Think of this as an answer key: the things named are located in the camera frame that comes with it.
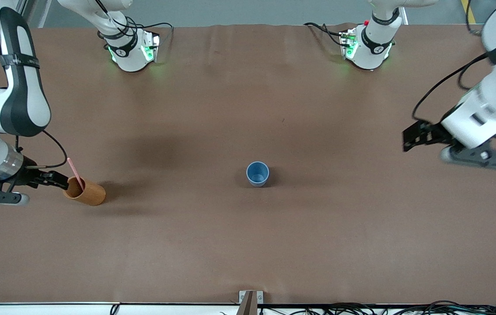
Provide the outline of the white table edge rail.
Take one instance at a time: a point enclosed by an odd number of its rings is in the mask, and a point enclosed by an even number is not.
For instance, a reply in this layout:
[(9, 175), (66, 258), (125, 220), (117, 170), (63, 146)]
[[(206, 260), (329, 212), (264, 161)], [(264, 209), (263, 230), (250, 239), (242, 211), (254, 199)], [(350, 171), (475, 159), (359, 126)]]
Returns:
[[(0, 315), (236, 315), (238, 303), (6, 302)], [(496, 315), (496, 304), (263, 304), (265, 315)]]

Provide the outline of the brown wooden cup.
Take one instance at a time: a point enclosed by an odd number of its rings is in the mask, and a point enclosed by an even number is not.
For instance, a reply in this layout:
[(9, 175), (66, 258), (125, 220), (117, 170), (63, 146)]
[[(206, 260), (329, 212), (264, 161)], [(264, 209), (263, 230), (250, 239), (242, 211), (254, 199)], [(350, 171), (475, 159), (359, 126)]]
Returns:
[(106, 190), (86, 178), (69, 178), (68, 187), (63, 193), (66, 198), (89, 206), (101, 205), (106, 199)]

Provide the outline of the brown table cover mat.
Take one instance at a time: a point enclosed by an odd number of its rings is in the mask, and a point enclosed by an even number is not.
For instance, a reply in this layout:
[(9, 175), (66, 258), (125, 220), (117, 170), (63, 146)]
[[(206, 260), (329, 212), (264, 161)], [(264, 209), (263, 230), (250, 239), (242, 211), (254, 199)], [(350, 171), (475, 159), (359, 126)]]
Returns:
[(400, 28), (373, 72), (302, 26), (177, 28), (137, 73), (91, 28), (32, 37), (47, 130), (107, 197), (0, 206), (0, 302), (496, 304), (496, 171), (402, 151), (418, 100), (482, 54), (463, 26)]

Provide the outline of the pink chopstick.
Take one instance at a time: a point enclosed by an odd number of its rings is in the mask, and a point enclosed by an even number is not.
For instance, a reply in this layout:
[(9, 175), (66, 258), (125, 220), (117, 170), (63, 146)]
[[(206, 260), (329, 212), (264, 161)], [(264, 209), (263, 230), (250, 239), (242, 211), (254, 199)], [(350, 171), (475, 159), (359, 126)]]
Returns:
[(84, 182), (81, 179), (81, 177), (80, 177), (80, 175), (79, 175), (79, 173), (78, 173), (78, 171), (77, 171), (77, 169), (76, 169), (76, 167), (75, 167), (72, 159), (68, 157), (67, 158), (67, 163), (70, 166), (70, 169), (72, 170), (72, 172), (74, 174), (74, 177), (76, 178), (76, 180), (77, 180), (77, 182), (78, 182), (78, 184), (80, 186), (80, 189), (84, 192), (84, 190), (85, 190)]

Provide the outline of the blue cup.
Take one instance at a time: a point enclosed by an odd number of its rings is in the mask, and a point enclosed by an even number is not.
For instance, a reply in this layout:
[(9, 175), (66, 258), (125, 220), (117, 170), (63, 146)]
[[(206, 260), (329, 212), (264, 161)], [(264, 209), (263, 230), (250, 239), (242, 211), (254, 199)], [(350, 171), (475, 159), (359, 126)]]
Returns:
[(268, 181), (270, 169), (261, 161), (254, 161), (246, 167), (246, 177), (253, 187), (263, 187)]

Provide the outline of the aluminium frame profile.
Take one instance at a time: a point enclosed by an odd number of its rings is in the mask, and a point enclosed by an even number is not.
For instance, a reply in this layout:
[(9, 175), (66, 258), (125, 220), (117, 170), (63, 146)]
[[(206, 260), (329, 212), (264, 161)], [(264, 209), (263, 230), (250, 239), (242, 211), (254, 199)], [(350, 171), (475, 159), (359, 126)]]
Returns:
[(14, 0), (16, 11), (30, 28), (39, 28), (44, 14), (45, 0)]

